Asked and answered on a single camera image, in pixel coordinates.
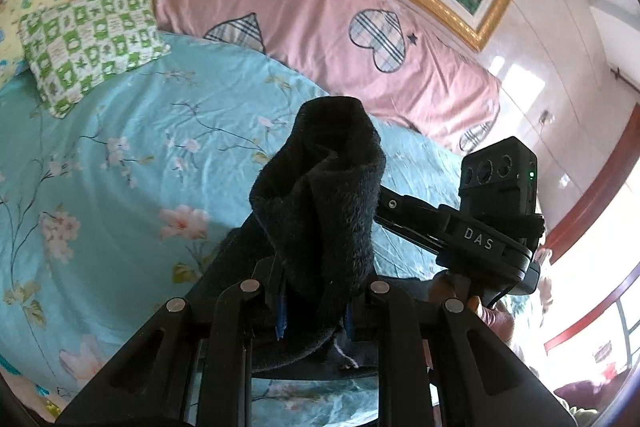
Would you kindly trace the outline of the person's right hand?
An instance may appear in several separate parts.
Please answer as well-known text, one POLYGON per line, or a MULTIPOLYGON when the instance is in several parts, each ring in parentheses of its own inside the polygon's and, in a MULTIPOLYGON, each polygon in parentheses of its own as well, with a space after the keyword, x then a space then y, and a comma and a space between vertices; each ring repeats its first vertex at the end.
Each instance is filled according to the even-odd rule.
POLYGON ((514 317, 503 303, 486 308, 480 297, 471 295, 470 287, 471 283, 466 277, 447 270, 440 271, 431 280, 431 287, 427 291, 428 301, 436 305, 452 298, 462 301, 491 329, 491 332, 508 345, 514 333, 514 317))

